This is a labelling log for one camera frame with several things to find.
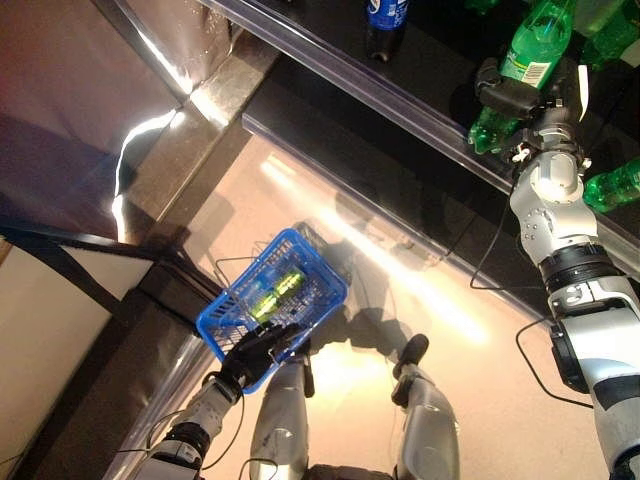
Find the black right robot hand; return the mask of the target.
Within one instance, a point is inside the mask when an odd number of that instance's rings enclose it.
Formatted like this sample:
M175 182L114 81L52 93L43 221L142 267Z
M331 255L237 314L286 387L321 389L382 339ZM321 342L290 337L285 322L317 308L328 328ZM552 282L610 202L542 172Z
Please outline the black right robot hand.
M499 72L489 57L476 73L475 96L480 103L509 120L577 125L589 104L589 68L562 57L545 87L537 88Z

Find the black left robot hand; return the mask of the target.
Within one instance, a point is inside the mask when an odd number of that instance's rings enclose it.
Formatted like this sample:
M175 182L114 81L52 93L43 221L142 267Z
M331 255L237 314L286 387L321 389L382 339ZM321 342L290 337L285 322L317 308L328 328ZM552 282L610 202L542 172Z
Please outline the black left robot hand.
M297 323L267 322L248 332L225 356L219 377L236 390L257 385L276 364L276 356L289 347L300 330Z

